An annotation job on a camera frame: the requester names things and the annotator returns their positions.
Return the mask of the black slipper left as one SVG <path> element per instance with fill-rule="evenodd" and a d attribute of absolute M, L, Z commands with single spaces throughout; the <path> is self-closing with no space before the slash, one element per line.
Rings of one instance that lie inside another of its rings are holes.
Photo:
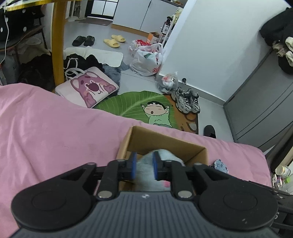
<path fill-rule="evenodd" d="M 81 45 L 85 42 L 85 40 L 86 40 L 86 37 L 84 37 L 84 36 L 77 36 L 77 37 L 73 40 L 73 42 L 72 42 L 72 46 L 74 46 L 74 47 L 79 47 L 79 46 L 81 46 Z"/>

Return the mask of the yellow slipper far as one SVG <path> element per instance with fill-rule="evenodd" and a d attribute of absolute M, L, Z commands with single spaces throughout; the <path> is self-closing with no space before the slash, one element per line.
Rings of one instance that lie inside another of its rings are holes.
<path fill-rule="evenodd" d="M 119 43 L 124 43 L 126 39 L 122 35 L 111 35 L 111 38 Z"/>

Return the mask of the black clothes pile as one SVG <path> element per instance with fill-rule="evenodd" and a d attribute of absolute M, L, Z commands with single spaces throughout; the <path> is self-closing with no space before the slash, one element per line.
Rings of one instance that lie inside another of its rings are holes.
<path fill-rule="evenodd" d="M 287 8 L 268 20 L 259 33 L 277 54 L 281 70 L 292 75 L 292 8 Z"/>

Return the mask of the grey left sneaker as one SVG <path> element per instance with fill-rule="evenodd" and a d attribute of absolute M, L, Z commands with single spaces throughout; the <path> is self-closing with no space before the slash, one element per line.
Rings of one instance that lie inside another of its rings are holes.
<path fill-rule="evenodd" d="M 184 114 L 188 114 L 191 111 L 191 106 L 188 99 L 184 95 L 184 91 L 181 87 L 173 90 L 171 98 L 175 101 L 175 106 L 178 110 Z"/>

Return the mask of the white kitchen cabinet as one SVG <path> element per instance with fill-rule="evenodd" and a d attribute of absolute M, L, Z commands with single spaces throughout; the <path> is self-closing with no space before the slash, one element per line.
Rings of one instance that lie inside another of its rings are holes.
<path fill-rule="evenodd" d="M 172 1 L 118 1 L 111 28 L 146 37 L 159 33 L 168 16 L 183 7 Z"/>

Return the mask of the small clear plastic bag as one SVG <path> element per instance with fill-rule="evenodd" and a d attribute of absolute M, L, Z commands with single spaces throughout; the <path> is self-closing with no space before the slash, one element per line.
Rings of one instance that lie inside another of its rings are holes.
<path fill-rule="evenodd" d="M 178 88 L 177 72 L 168 73 L 161 79 L 158 79 L 156 86 L 161 93 L 170 95 Z"/>

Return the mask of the grey right sneaker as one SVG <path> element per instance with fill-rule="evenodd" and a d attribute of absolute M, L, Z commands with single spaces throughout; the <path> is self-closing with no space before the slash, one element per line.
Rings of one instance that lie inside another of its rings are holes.
<path fill-rule="evenodd" d="M 197 92 L 194 92 L 191 88 L 189 88 L 186 91 L 187 98 L 189 100 L 189 104 L 191 106 L 192 112 L 195 114 L 200 113 L 200 106 L 199 106 L 199 94 Z"/>

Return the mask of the white floor mat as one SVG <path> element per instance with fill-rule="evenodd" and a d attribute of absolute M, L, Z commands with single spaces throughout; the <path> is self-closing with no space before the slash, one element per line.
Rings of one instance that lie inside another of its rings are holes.
<path fill-rule="evenodd" d="M 123 60 L 123 53 L 120 52 L 113 52 L 113 51 L 106 51 L 106 50 L 100 50 L 95 49 L 92 47 L 69 47 L 64 49 L 63 51 L 63 59 L 65 59 L 67 56 L 72 54 L 80 55 L 83 58 L 87 58 L 89 55 L 95 56 L 95 58 L 98 60 L 101 64 L 107 64 L 111 67 L 119 67 Z"/>

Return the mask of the pink bear laptop bag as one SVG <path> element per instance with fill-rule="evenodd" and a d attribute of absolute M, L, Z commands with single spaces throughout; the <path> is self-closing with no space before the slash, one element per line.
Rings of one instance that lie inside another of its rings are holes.
<path fill-rule="evenodd" d="M 66 82 L 55 88 L 57 95 L 68 101 L 93 108 L 119 89 L 119 86 L 97 67 L 87 70 L 69 68 L 65 70 Z"/>

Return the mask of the yellow slipper near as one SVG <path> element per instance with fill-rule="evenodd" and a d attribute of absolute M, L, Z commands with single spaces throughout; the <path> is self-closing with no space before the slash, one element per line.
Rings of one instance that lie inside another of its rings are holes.
<path fill-rule="evenodd" d="M 103 42 L 111 48 L 119 48 L 120 44 L 115 39 L 104 39 Z"/>

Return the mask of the green leaf cartoon rug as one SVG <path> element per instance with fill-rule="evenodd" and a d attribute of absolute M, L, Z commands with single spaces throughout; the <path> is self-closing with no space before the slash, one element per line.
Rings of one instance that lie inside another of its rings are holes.
<path fill-rule="evenodd" d="M 151 125 L 199 133 L 197 115 L 182 113 L 169 95 L 151 91 L 126 92 L 106 99 L 94 108 Z"/>

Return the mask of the grey wardrobe cabinet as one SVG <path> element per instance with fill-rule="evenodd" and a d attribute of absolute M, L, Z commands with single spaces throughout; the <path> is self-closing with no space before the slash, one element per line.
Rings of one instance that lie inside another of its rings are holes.
<path fill-rule="evenodd" d="M 292 126 L 292 76 L 271 52 L 225 103 L 234 141 L 266 151 Z"/>

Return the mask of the grey pink plush paw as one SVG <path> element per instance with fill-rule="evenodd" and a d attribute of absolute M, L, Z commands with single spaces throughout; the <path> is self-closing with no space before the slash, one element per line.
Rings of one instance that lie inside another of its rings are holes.
<path fill-rule="evenodd" d="M 142 156 L 136 163 L 136 176 L 133 180 L 133 191 L 170 191 L 170 182 L 157 181 L 154 177 L 153 152 L 158 152 L 162 161 L 173 160 L 185 166 L 184 162 L 165 149 L 158 149 Z"/>

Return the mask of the grey sneaker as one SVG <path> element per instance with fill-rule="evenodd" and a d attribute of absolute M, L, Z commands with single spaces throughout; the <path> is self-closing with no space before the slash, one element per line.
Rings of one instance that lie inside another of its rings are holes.
<path fill-rule="evenodd" d="M 191 106 L 188 99 L 184 95 L 184 91 L 181 87 L 173 90 L 171 98 L 175 101 L 175 106 L 178 110 L 184 114 L 188 114 L 191 111 Z"/>
<path fill-rule="evenodd" d="M 200 113 L 200 106 L 199 106 L 199 94 L 197 92 L 194 92 L 191 88 L 189 88 L 186 91 L 187 98 L 189 100 L 189 104 L 191 106 L 192 112 L 195 114 Z"/>

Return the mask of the blue denim fabric toy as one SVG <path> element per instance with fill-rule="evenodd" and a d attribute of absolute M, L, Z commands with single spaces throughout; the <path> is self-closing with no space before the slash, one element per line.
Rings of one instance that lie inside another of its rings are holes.
<path fill-rule="evenodd" d="M 214 168 L 220 172 L 228 174 L 228 168 L 220 159 L 214 161 Z"/>

